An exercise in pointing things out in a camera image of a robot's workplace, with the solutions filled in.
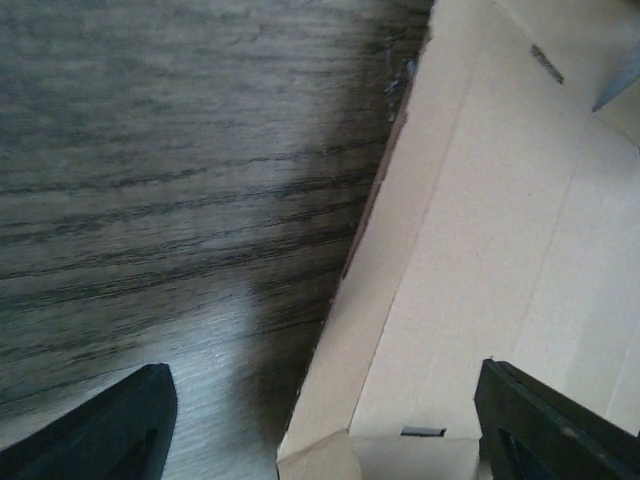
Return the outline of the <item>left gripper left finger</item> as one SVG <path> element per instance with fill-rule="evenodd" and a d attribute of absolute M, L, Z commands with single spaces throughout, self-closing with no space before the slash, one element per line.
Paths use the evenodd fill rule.
<path fill-rule="evenodd" d="M 167 364 L 147 364 L 1 451 L 3 479 L 159 479 L 177 418 Z"/>

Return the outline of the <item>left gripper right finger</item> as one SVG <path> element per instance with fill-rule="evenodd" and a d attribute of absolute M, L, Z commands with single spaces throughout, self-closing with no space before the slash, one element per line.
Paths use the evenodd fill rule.
<path fill-rule="evenodd" d="M 637 479 L 639 438 L 505 361 L 482 363 L 474 396 L 495 479 Z"/>

